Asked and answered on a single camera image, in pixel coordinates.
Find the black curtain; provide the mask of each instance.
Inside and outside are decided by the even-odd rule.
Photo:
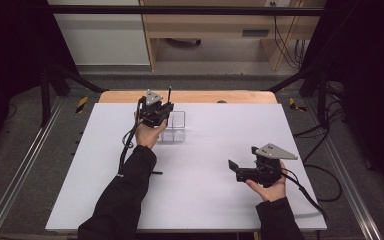
[[[53,14],[26,10],[25,4],[48,2],[0,0],[0,129],[9,100],[39,86],[45,66],[59,64],[78,74]],[[53,77],[65,83],[63,76]]]
[[[329,0],[328,8],[352,9],[357,1]],[[303,68],[317,59],[323,44],[346,14],[321,18],[308,47]],[[344,108],[367,158],[384,175],[384,0],[362,0],[340,32],[333,36],[321,64],[327,81],[344,85]],[[317,88],[306,78],[302,92]]]

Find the forearm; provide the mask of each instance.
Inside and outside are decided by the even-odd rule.
[[[148,192],[155,154],[137,146],[99,198],[90,219],[80,225],[79,239],[134,239],[141,202]]]
[[[257,205],[261,221],[261,240],[304,239],[287,198]]]

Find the silver mounting plate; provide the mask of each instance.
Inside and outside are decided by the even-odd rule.
[[[298,156],[286,150],[283,150],[282,148],[272,143],[269,143],[264,147],[257,149],[255,151],[255,154],[266,157],[266,158],[270,158],[270,159],[293,159],[293,160],[298,159]]]
[[[162,99],[163,99],[163,96],[156,94],[149,89],[148,89],[148,91],[146,91],[146,105],[147,106],[150,106],[150,105],[152,105],[152,104],[154,104],[154,103],[156,103]]]

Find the hand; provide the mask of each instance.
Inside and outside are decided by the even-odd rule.
[[[280,166],[282,169],[285,168],[285,165],[282,161],[280,161]],[[263,188],[258,183],[250,179],[246,180],[246,184],[256,193],[258,193],[263,201],[273,202],[286,197],[286,177],[283,175],[279,180],[277,180],[272,186],[268,188]]]
[[[167,119],[165,119],[160,126],[156,128],[151,128],[145,124],[139,124],[136,129],[135,137],[137,145],[142,145],[152,149],[157,142],[158,135],[167,127]]]

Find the black and yellow tape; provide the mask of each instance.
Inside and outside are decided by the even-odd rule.
[[[301,112],[307,112],[307,108],[306,107],[298,107],[295,104],[295,100],[293,98],[289,98],[289,108],[292,109],[292,110],[298,110],[298,111],[301,111]]]
[[[77,109],[76,109],[76,113],[82,112],[83,108],[86,105],[86,102],[87,102],[87,97],[82,97],[82,99],[80,99],[79,105],[77,106]]]

